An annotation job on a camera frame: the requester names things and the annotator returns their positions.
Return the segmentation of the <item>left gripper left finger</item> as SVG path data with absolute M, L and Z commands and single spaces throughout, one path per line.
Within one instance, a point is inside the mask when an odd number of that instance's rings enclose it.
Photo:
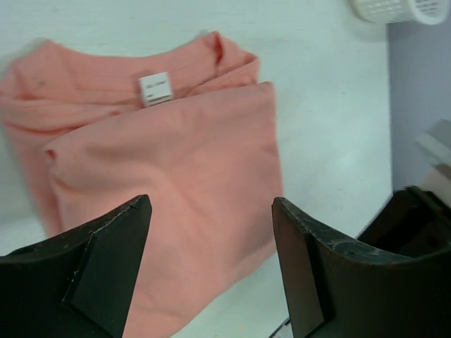
M 1 257 L 2 337 L 122 337 L 152 206 L 107 214 Z

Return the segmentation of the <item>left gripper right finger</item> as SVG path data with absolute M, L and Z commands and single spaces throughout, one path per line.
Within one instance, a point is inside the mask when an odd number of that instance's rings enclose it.
M 295 337 L 449 337 L 450 251 L 418 258 L 363 243 L 285 198 L 273 232 Z

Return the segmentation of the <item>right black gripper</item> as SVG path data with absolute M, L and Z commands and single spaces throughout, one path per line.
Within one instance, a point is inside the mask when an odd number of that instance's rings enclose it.
M 393 193 L 357 238 L 360 263 L 450 262 L 450 207 L 417 186 Z

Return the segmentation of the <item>salmon pink t shirt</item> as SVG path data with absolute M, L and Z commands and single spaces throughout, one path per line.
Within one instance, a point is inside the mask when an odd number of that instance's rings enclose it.
M 1 122 L 49 235 L 146 194 L 126 337 L 170 337 L 276 250 L 276 97 L 218 32 L 142 58 L 45 41 L 1 79 Z

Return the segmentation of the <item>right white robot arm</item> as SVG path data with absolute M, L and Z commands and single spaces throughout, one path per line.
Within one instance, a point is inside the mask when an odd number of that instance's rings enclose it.
M 416 140 L 434 170 L 450 180 L 450 121 L 440 120 Z M 393 193 L 359 241 L 420 257 L 450 248 L 450 203 L 431 188 L 408 186 Z

